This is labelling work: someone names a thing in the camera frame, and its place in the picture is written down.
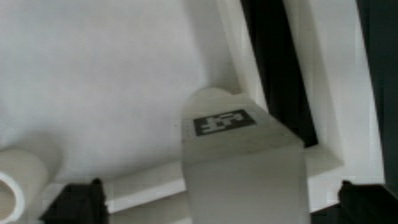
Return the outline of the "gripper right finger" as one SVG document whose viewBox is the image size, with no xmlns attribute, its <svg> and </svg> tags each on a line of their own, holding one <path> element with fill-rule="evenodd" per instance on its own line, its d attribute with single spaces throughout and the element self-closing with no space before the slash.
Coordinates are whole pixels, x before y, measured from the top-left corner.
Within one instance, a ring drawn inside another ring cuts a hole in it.
<svg viewBox="0 0 398 224">
<path fill-rule="evenodd" d="M 380 184 L 345 181 L 338 199 L 345 224 L 398 224 L 398 198 Z"/>
</svg>

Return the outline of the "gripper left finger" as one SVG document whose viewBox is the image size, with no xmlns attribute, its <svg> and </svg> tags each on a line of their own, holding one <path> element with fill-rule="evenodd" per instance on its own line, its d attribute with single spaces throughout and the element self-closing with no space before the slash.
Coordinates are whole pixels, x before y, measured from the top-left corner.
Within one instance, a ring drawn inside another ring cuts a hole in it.
<svg viewBox="0 0 398 224">
<path fill-rule="evenodd" d="M 45 224 L 109 224 L 102 179 L 68 184 L 39 217 Z"/>
</svg>

